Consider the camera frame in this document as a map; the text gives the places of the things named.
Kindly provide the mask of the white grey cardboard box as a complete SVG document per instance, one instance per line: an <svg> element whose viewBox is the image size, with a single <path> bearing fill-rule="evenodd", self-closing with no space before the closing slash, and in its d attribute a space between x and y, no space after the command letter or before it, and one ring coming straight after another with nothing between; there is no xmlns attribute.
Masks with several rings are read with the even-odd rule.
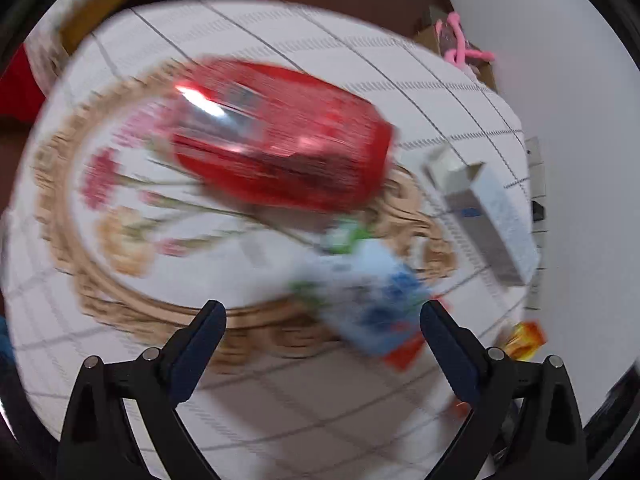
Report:
<svg viewBox="0 0 640 480"><path fill-rule="evenodd" d="M425 171L449 209L506 286L527 286L539 263L532 233L484 162L465 165L448 146L427 155Z"/></svg>

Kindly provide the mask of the red cola can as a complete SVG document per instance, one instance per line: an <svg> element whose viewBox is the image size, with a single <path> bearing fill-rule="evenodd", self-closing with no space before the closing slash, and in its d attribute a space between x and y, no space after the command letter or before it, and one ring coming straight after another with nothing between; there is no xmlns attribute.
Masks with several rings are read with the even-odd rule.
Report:
<svg viewBox="0 0 640 480"><path fill-rule="evenodd" d="M169 88L173 159L241 202L343 212L382 186L395 128L369 101L289 68L206 58Z"/></svg>

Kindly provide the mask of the orange snack packet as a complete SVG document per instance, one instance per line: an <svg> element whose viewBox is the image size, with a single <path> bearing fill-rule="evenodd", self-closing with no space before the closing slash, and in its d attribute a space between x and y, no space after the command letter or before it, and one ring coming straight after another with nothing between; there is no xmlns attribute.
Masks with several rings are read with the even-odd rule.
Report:
<svg viewBox="0 0 640 480"><path fill-rule="evenodd" d="M547 342L547 336L537 321L519 322L503 345L503 351L514 361L530 361Z"/></svg>

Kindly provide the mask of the blue white milk carton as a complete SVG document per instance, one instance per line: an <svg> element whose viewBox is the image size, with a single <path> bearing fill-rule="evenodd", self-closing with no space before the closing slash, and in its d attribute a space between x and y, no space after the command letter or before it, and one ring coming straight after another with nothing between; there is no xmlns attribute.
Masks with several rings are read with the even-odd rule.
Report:
<svg viewBox="0 0 640 480"><path fill-rule="evenodd" d="M420 312L431 289L355 218L330 224L291 289L332 333L398 372L423 350Z"/></svg>

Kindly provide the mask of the red blanket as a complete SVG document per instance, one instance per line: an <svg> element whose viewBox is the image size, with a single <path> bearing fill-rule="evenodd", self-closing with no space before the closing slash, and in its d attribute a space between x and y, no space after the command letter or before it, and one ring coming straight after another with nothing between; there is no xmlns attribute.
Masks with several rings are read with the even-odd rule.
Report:
<svg viewBox="0 0 640 480"><path fill-rule="evenodd" d="M1 75L0 98L1 116L23 124L33 124L46 102L22 44Z"/></svg>

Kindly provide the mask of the pink plastic hanger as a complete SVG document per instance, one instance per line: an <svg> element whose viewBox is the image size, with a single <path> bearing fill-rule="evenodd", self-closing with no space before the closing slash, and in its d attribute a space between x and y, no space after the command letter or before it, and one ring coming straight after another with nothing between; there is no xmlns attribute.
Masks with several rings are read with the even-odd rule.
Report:
<svg viewBox="0 0 640 480"><path fill-rule="evenodd" d="M478 50L466 40L457 12L449 13L444 20L439 18L434 31L440 56L457 68L469 66L469 61L491 63L496 59L492 52Z"/></svg>

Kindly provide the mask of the brown cardboard box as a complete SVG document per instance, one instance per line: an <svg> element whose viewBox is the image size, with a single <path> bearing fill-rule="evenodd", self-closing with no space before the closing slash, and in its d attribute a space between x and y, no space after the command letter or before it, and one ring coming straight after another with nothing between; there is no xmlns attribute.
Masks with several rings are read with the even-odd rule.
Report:
<svg viewBox="0 0 640 480"><path fill-rule="evenodd" d="M413 41L491 90L498 91L492 69L496 56L480 50L466 39L458 12L445 12L439 6L430 6L418 25Z"/></svg>

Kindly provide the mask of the bed with patterned mattress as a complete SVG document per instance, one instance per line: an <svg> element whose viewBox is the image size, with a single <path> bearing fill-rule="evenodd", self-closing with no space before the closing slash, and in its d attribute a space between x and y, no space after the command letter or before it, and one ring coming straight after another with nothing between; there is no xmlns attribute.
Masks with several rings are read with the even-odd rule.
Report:
<svg viewBox="0 0 640 480"><path fill-rule="evenodd" d="M127 0L55 0L24 41L39 90L50 92L77 50Z"/></svg>

